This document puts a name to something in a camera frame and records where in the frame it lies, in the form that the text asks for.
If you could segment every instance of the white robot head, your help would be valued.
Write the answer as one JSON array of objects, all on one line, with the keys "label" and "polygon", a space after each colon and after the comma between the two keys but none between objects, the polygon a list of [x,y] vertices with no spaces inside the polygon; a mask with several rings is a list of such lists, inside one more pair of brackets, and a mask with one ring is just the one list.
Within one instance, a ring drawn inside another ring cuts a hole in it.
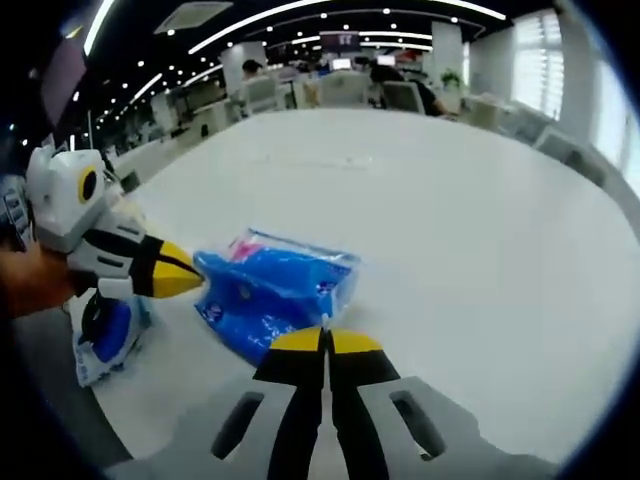
[{"label": "white robot head", "polygon": [[36,236],[63,253],[72,251],[104,206],[104,162],[97,150],[36,148],[27,169]]}]

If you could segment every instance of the yellow eye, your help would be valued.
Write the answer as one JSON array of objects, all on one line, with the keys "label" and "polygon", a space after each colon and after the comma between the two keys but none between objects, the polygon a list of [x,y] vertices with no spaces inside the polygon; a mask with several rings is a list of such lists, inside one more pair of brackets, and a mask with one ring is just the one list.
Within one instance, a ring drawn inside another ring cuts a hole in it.
[{"label": "yellow eye", "polygon": [[98,183],[96,169],[93,166],[84,169],[80,177],[78,177],[78,201],[83,204],[87,203],[93,197]]}]

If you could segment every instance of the potted plant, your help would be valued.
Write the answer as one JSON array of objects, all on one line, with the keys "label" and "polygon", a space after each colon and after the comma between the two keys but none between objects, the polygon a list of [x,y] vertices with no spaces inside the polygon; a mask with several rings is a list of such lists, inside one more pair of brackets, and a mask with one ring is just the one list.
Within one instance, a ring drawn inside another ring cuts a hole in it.
[{"label": "potted plant", "polygon": [[457,72],[454,72],[450,68],[440,76],[440,80],[442,80],[442,85],[444,85],[445,90],[449,90],[450,87],[455,87],[460,90],[462,87],[462,79]]}]

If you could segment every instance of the human hand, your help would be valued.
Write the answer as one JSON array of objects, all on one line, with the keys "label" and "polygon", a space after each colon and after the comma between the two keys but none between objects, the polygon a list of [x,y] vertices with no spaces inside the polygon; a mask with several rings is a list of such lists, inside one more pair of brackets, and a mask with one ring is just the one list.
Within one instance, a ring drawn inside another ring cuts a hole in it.
[{"label": "human hand", "polygon": [[26,252],[0,252],[0,280],[13,318],[60,306],[75,295],[66,257],[40,243]]}]

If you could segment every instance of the pink object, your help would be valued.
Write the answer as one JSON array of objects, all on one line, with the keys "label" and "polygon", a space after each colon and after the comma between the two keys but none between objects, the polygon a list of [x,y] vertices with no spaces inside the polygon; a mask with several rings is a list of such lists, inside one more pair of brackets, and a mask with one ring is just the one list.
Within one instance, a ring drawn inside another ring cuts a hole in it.
[{"label": "pink object", "polygon": [[258,250],[260,250],[262,248],[262,245],[260,245],[259,243],[248,243],[240,240],[237,243],[231,245],[231,248],[233,249],[231,252],[231,261],[242,262],[243,260],[256,253]]}]

